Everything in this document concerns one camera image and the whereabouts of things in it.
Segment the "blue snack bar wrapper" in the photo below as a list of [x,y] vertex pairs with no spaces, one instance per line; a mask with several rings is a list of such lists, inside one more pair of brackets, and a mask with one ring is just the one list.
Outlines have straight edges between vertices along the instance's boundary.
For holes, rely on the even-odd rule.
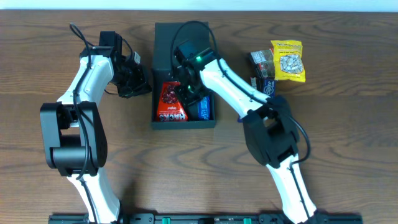
[[210,96],[205,96],[197,104],[197,113],[199,120],[210,120],[211,119],[211,99]]

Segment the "red Hacks candy bag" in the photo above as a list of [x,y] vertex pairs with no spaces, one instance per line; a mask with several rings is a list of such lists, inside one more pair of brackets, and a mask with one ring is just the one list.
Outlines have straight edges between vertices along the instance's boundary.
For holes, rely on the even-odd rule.
[[187,121],[188,116],[178,100],[175,88],[179,82],[164,82],[160,93],[155,120],[160,122]]

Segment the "black gift box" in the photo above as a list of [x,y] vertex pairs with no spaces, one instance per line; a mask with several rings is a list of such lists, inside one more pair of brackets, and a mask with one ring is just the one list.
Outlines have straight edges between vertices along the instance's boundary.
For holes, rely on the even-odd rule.
[[208,120],[200,120],[198,117],[198,106],[192,105],[184,108],[187,113],[187,121],[157,121],[157,107],[161,96],[162,85],[165,82],[177,81],[169,75],[170,72],[170,45],[175,46],[189,40],[196,49],[204,50],[210,46],[209,32],[199,24],[184,25],[182,22],[155,24],[154,56],[152,60],[152,121],[153,129],[206,129],[214,128],[215,118],[215,97],[210,95],[210,115]]

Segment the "green snack bar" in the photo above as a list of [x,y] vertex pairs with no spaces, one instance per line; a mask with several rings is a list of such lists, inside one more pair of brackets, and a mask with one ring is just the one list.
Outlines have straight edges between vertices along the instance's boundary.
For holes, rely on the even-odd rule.
[[258,84],[257,78],[256,78],[256,77],[251,77],[251,78],[250,78],[250,81],[251,81],[251,86],[252,86],[254,89],[258,90],[259,88],[258,88],[258,86],[257,86],[257,84]]

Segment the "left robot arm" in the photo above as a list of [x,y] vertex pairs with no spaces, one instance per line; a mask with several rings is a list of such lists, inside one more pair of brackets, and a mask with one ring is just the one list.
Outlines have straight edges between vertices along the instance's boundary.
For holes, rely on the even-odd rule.
[[94,46],[80,54],[80,67],[67,91],[40,108],[47,165],[77,189],[88,214],[79,223],[128,223],[104,165],[108,143],[98,107],[108,84],[130,98],[151,91],[137,52]]

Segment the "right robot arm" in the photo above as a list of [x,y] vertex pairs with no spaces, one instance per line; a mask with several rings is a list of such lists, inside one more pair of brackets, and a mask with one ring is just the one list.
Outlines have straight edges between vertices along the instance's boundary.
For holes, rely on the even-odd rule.
[[212,49],[175,50],[173,57],[183,71],[183,88],[177,92],[182,102],[192,102],[207,90],[224,99],[243,121],[249,152],[271,173],[284,215],[292,223],[314,223],[317,208],[300,172],[303,160],[297,145],[299,137],[307,134],[292,117],[286,100],[253,88]]

